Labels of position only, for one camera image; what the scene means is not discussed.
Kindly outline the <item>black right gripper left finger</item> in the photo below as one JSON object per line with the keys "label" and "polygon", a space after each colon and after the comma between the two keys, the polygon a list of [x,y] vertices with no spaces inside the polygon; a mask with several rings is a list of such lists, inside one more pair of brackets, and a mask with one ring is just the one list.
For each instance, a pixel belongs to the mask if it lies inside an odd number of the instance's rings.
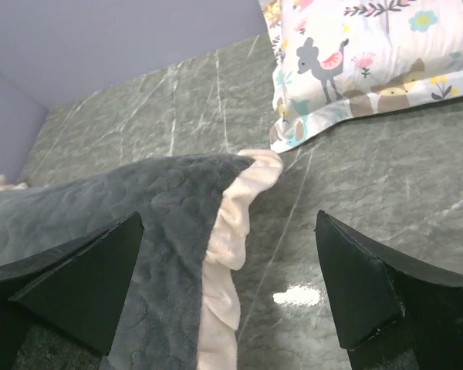
{"label": "black right gripper left finger", "polygon": [[97,368],[112,348],[143,233],[133,212],[0,266],[0,369]]}

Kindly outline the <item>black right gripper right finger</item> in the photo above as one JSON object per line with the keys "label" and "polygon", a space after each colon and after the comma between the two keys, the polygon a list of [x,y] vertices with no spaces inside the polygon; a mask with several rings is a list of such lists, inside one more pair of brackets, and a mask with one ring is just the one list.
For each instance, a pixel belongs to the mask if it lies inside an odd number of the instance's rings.
{"label": "black right gripper right finger", "polygon": [[396,251],[322,210],[315,234],[353,369],[463,369],[463,274]]}

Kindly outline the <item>grey and cream ruffled pillowcase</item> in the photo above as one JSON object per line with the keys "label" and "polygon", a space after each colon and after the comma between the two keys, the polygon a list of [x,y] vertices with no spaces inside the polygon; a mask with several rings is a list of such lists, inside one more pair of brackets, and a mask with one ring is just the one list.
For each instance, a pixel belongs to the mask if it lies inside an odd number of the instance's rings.
{"label": "grey and cream ruffled pillowcase", "polygon": [[148,158],[49,187],[0,177],[0,369],[234,369],[269,150]]}

